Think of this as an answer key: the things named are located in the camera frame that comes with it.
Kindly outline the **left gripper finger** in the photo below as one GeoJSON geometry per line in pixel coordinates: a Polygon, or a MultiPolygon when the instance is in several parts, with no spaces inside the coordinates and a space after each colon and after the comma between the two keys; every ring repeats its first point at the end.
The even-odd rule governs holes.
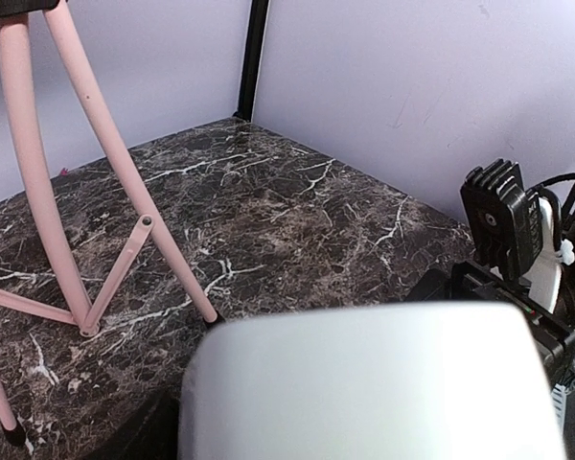
{"type": "Polygon", "coordinates": [[[179,401],[171,395],[151,395],[89,460],[177,458],[179,401]]]}

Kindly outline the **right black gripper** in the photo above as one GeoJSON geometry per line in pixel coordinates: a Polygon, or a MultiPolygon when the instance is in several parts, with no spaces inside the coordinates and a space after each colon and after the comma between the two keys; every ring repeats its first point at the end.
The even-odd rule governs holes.
{"type": "Polygon", "coordinates": [[[497,308],[521,321],[534,343],[549,384],[575,382],[575,326],[528,297],[526,287],[500,279],[474,262],[454,264],[449,273],[431,268],[406,295],[408,302],[451,302],[460,306],[497,308]]]}

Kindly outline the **white metronome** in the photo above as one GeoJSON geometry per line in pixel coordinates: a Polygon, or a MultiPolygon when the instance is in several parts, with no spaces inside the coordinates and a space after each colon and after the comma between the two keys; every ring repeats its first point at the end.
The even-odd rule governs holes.
{"type": "Polygon", "coordinates": [[[563,459],[521,321],[451,302],[212,330],[182,384],[181,459],[563,459]]]}

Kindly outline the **pink music stand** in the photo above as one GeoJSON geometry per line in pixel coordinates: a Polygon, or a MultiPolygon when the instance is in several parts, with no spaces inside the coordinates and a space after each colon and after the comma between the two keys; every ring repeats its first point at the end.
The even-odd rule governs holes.
{"type": "MultiPolygon", "coordinates": [[[[168,228],[184,245],[181,174],[161,173],[158,165],[217,118],[176,87],[196,41],[206,36],[203,23],[210,11],[168,1],[158,11],[134,14],[125,1],[76,1],[71,12],[92,61],[108,53],[123,65],[125,88],[119,89],[110,73],[101,74],[102,87],[168,228]]],[[[97,292],[136,212],[94,151],[64,82],[57,77],[57,90],[37,85],[42,129],[51,151],[85,151],[80,167],[54,177],[52,185],[84,285],[97,292]]],[[[0,433],[0,459],[74,458],[100,445],[155,390],[177,392],[203,334],[189,297],[152,244],[143,248],[96,336],[0,309],[0,380],[26,432],[19,447],[0,433]]]]}

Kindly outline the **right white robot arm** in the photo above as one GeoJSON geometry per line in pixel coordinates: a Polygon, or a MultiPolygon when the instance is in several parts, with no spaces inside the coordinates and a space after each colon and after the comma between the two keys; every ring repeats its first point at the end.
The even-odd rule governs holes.
{"type": "Polygon", "coordinates": [[[527,188],[499,159],[466,177],[461,198],[475,246],[450,274],[430,269],[418,301],[486,301],[523,313],[551,385],[575,380],[575,172],[527,188]]]}

